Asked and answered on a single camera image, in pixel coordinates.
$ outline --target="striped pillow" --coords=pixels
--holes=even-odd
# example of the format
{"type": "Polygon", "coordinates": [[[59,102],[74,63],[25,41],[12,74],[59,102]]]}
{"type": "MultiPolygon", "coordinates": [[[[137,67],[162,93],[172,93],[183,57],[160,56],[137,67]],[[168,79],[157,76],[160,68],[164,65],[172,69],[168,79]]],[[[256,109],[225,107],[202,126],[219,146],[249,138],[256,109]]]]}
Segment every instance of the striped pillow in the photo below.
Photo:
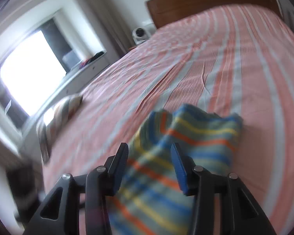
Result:
{"type": "Polygon", "coordinates": [[[46,164],[51,155],[51,147],[56,141],[62,128],[68,123],[71,117],[76,113],[83,100],[83,96],[72,95],[60,100],[53,108],[48,110],[54,114],[49,124],[46,124],[44,117],[39,120],[36,133],[39,139],[41,156],[46,164]]]}

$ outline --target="blue gripper pad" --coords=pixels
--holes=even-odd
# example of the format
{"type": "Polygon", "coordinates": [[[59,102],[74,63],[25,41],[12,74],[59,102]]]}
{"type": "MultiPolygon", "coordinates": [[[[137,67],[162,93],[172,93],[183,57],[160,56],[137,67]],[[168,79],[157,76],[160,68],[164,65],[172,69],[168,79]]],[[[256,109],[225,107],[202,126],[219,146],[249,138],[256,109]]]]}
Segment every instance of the blue gripper pad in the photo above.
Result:
{"type": "Polygon", "coordinates": [[[179,187],[183,194],[187,194],[188,192],[188,186],[187,186],[187,173],[183,166],[182,159],[180,157],[179,151],[177,150],[177,147],[175,143],[171,145],[171,159],[172,164],[174,166],[175,174],[177,181],[179,183],[179,187]]]}

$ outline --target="striped cloth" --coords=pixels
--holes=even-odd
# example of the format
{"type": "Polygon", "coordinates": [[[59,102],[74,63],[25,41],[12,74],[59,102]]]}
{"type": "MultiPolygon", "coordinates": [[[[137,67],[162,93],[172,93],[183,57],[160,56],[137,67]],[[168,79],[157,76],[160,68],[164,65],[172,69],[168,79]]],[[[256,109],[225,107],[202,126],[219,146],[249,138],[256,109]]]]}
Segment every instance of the striped cloth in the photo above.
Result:
{"type": "Polygon", "coordinates": [[[241,126],[236,114],[220,118],[192,105],[173,114],[152,112],[129,143],[120,191],[109,199],[114,234],[186,234],[193,197],[185,197],[177,183],[172,143],[179,142],[196,165],[227,175],[241,126]]]}
{"type": "Polygon", "coordinates": [[[221,6],[164,26],[83,96],[43,168],[46,191],[63,173],[104,164],[153,110],[173,113],[188,103],[243,118],[232,171],[277,234],[294,226],[294,34],[270,10],[221,6]]]}

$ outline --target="bed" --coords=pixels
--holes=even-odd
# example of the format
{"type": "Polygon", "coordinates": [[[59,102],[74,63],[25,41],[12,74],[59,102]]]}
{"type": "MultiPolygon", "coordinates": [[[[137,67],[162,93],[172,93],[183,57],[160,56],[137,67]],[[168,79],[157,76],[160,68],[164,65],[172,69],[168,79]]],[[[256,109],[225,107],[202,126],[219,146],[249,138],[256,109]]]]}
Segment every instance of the bed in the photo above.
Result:
{"type": "Polygon", "coordinates": [[[190,103],[243,118],[232,170],[277,234],[294,234],[294,34],[278,3],[150,0],[147,6],[157,32],[82,92],[83,106],[43,167],[46,191],[63,173],[102,165],[152,110],[174,112],[190,103]]]}

